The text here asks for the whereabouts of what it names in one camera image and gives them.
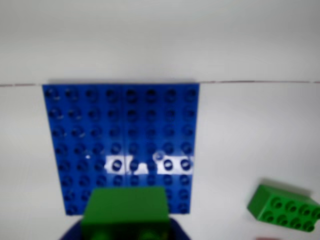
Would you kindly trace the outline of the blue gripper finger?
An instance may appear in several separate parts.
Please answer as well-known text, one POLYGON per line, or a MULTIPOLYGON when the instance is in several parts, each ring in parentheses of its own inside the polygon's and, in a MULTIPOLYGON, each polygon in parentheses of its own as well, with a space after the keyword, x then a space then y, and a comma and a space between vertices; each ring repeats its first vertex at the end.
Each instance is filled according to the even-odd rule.
MULTIPOLYGON (((183 230, 180 224, 173 218, 170 218, 169 240, 190 240, 191 238, 183 230)), ((82 219, 78 220, 67 230, 59 239, 60 240, 83 240, 81 230, 82 219)))

